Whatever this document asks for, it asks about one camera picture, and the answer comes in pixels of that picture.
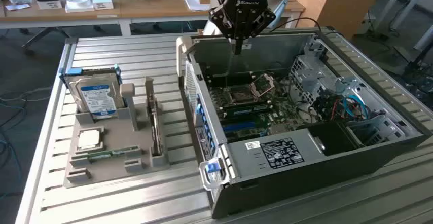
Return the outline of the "green RAM stick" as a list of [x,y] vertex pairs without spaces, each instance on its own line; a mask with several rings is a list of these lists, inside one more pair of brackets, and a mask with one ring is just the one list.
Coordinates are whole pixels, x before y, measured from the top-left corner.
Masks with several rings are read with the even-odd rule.
[[106,150],[101,152],[87,153],[86,155],[73,156],[71,159],[73,160],[85,159],[85,158],[90,160],[107,159],[114,156],[125,155],[127,152],[140,151],[140,150],[141,150],[140,146],[130,146],[115,150]]

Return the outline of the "grey power supply with labels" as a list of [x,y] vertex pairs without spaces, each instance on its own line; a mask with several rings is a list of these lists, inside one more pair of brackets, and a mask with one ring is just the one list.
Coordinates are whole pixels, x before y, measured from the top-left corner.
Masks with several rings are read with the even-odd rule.
[[323,146],[315,141],[308,129],[234,142],[228,147],[237,182],[285,172],[327,159]]

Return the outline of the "grey metal disk bay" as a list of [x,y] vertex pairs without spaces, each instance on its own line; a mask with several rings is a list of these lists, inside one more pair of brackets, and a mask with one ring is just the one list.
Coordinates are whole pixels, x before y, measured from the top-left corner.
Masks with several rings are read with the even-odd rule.
[[361,121],[347,121],[345,124],[356,136],[356,144],[360,147],[401,140],[407,137],[405,132],[387,115],[379,115]]

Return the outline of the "metal socket cover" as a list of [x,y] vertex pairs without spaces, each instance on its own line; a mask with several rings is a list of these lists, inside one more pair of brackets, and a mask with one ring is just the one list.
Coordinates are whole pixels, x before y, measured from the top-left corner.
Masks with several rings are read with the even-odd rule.
[[274,78],[268,73],[264,73],[252,83],[250,83],[250,91],[256,98],[264,96],[273,88]]

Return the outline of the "black open PC case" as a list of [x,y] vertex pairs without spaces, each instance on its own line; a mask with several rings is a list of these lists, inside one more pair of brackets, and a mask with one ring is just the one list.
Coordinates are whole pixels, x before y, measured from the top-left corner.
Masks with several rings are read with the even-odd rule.
[[[229,147],[209,87],[225,78],[273,72],[291,76],[291,67],[312,39],[328,47],[328,64],[340,75],[340,95],[319,97],[313,108],[321,122],[304,126],[323,146],[327,159],[265,177],[234,181]],[[180,88],[189,130],[198,154],[200,174],[212,217],[221,219],[375,173],[387,163],[433,137],[433,113],[336,32],[289,29],[249,39],[233,54],[221,35],[182,36],[177,40]],[[407,137],[360,147],[347,121],[387,115]],[[221,165],[206,173],[208,163]]]

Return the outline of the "white box with black top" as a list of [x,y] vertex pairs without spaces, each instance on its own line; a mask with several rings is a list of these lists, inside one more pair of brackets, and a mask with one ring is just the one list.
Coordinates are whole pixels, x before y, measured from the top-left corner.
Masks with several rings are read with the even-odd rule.
[[63,7],[61,0],[37,0],[37,3],[42,10],[61,9]]

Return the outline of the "blue expansion slot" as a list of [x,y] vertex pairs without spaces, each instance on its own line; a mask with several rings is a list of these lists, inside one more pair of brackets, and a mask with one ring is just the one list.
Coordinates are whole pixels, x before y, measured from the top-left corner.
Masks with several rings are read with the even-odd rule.
[[256,122],[254,121],[246,121],[246,122],[238,122],[238,123],[229,123],[224,125],[224,131],[225,132],[233,132],[249,128],[256,127]]

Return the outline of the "graphics card with black cooler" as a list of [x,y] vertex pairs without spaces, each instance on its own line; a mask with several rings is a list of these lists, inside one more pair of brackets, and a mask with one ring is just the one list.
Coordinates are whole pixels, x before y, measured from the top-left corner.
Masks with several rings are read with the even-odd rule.
[[164,155],[162,139],[161,139],[161,128],[158,121],[160,107],[158,101],[154,93],[154,79],[152,77],[145,78],[146,87],[146,105],[148,105],[148,115],[150,118],[152,133],[153,133],[153,156]]

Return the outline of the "white box with label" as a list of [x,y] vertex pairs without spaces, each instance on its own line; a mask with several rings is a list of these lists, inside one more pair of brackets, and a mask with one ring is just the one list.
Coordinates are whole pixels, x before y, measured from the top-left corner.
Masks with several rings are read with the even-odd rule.
[[114,9],[113,0],[93,0],[93,6],[95,10]]

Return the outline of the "RAM stick with white label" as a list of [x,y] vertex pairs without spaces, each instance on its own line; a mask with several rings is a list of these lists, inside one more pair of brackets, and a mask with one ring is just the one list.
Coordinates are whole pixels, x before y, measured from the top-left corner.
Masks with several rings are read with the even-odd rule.
[[224,116],[225,117],[234,117],[238,115],[252,114],[252,113],[261,113],[264,111],[269,111],[272,108],[272,104],[268,102],[254,102],[246,103],[241,105],[232,105],[224,107]]

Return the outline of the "hard disk with blue caddy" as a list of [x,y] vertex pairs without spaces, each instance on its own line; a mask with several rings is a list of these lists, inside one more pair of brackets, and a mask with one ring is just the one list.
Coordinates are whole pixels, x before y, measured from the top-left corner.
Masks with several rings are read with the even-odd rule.
[[110,68],[70,68],[59,75],[77,103],[79,113],[90,113],[94,119],[118,116],[126,107],[121,95],[122,70],[115,64]]

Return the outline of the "silver CPU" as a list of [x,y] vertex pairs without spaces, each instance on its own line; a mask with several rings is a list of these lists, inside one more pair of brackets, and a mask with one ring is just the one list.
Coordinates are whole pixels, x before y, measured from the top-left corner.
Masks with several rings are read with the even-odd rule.
[[101,132],[98,130],[82,131],[78,141],[79,150],[95,148],[101,143],[99,137]]

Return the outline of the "beige parts rack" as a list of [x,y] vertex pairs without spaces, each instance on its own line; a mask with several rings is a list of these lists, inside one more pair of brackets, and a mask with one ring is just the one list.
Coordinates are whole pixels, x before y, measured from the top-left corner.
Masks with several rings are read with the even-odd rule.
[[[63,184],[66,188],[149,174],[166,170],[172,166],[164,134],[162,106],[158,103],[162,156],[153,156],[153,133],[148,105],[146,103],[134,103],[134,84],[122,84],[121,91],[127,99],[127,107],[118,110],[117,117],[87,122],[85,121],[86,114],[77,114]],[[79,135],[82,131],[87,130],[98,130],[101,132],[101,143],[95,148],[79,150]],[[127,152],[125,155],[107,159],[71,159],[73,156],[130,146],[140,146],[141,150]]]

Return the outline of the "wooden cabinet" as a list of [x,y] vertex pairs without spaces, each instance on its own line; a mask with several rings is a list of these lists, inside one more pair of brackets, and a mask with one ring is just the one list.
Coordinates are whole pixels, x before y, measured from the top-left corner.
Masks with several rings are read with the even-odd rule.
[[348,38],[357,33],[376,0],[297,0],[305,7],[299,27],[331,26]]

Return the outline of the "perforated metal disk bay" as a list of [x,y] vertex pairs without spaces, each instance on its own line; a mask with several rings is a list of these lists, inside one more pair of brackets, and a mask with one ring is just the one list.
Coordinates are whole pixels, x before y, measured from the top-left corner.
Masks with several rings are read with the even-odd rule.
[[319,97],[343,94],[339,90],[340,75],[328,64],[328,51],[323,40],[312,39],[291,67],[291,96],[309,106]]

